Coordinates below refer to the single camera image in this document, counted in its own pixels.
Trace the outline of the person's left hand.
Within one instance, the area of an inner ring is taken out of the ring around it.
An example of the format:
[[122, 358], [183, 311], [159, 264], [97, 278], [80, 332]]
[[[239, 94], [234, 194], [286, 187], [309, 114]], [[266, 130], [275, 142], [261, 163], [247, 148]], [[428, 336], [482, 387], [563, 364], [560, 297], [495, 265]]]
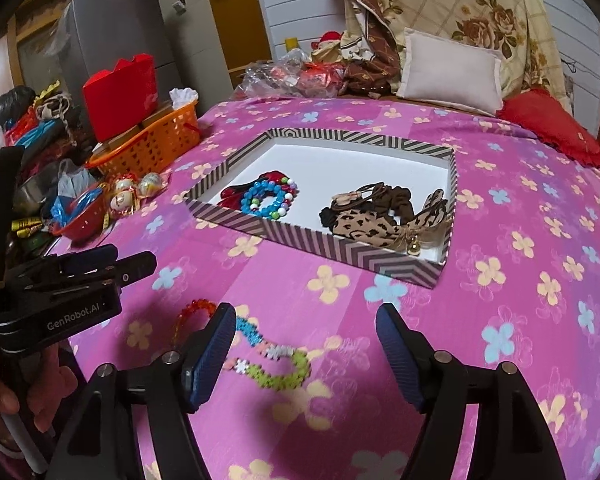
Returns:
[[[68, 366], [59, 362], [59, 346], [54, 344], [41, 354], [40, 369], [27, 393], [27, 406], [33, 414], [34, 426], [38, 431], [46, 432], [52, 426], [53, 419], [61, 401], [70, 396], [78, 380]], [[9, 444], [12, 440], [2, 415], [17, 414], [19, 401], [15, 393], [0, 381], [0, 441]]]

